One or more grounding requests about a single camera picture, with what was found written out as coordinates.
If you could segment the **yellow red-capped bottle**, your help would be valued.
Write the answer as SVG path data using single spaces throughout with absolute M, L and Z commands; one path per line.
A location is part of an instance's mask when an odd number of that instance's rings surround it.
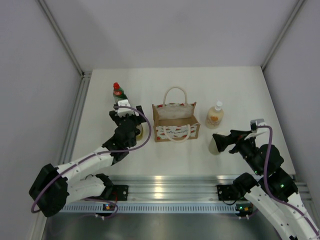
M 136 136 L 136 139 L 137 139 L 138 141 L 140 141 L 140 140 L 143 138 L 144 127 L 143 127 L 142 124 L 140 124 L 140 125 L 138 125 L 136 128 L 139 130 L 139 134 Z

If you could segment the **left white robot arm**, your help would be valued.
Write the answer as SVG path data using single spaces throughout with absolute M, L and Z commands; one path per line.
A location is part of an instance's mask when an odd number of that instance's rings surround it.
M 114 106 L 109 116 L 115 122 L 113 136 L 93 152 L 69 163 L 53 166 L 51 163 L 40 170 L 29 195 L 33 199 L 31 212 L 42 212 L 47 218 L 56 215 L 65 205 L 80 200 L 108 200 L 114 184 L 102 172 L 114 166 L 130 152 L 140 149 L 138 126 L 149 123 L 140 105 Z

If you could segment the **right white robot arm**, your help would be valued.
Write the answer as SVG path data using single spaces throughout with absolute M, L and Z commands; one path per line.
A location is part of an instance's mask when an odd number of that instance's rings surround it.
M 218 153 L 232 145 L 229 153 L 239 153 L 261 177 L 256 180 L 247 172 L 241 174 L 229 186 L 229 193 L 224 193 L 220 199 L 249 201 L 283 240 L 318 240 L 320 229 L 304 206 L 295 181 L 281 167 L 284 159 L 272 144 L 273 132 L 269 132 L 268 143 L 261 147 L 256 146 L 254 134 L 253 131 L 231 130 L 228 135 L 212 135 Z

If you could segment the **cream pump lotion bottle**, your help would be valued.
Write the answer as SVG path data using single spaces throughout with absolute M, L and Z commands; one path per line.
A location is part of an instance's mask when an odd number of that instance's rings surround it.
M 217 100 L 215 106 L 211 107 L 207 112 L 205 125 L 209 129 L 215 129 L 220 125 L 223 117 L 223 103 L 220 100 Z

